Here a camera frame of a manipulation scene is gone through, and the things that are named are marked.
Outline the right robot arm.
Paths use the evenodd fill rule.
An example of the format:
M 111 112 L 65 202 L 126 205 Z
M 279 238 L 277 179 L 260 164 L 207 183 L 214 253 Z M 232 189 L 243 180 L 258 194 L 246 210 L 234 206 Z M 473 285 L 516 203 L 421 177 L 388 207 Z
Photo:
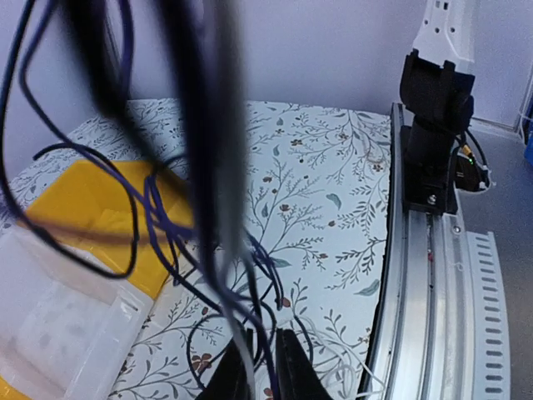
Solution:
M 477 1 L 429 1 L 406 56 L 400 97 L 413 121 L 401 130 L 404 204 L 411 210 L 455 213 L 455 140 L 474 112 L 473 28 Z

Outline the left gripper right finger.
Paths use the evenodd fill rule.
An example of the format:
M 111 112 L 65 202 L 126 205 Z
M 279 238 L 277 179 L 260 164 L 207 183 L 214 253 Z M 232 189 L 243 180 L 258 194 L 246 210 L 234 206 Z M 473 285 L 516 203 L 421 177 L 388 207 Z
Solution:
M 276 331 L 276 374 L 282 400 L 331 400 L 291 329 Z

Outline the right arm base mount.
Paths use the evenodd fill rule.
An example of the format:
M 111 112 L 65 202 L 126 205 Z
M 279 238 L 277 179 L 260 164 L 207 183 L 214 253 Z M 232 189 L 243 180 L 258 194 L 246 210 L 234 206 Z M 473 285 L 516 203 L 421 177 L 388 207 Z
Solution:
M 401 127 L 400 141 L 405 210 L 455 214 L 458 190 L 483 193 L 491 187 L 486 159 L 471 151 L 463 135 L 430 132 L 414 122 Z

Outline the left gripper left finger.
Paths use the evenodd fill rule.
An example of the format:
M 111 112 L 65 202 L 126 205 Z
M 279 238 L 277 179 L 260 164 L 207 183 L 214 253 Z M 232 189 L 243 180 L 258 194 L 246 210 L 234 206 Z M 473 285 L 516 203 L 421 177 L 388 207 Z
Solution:
M 241 354 L 232 339 L 207 386 L 196 400 L 249 400 L 252 392 Z

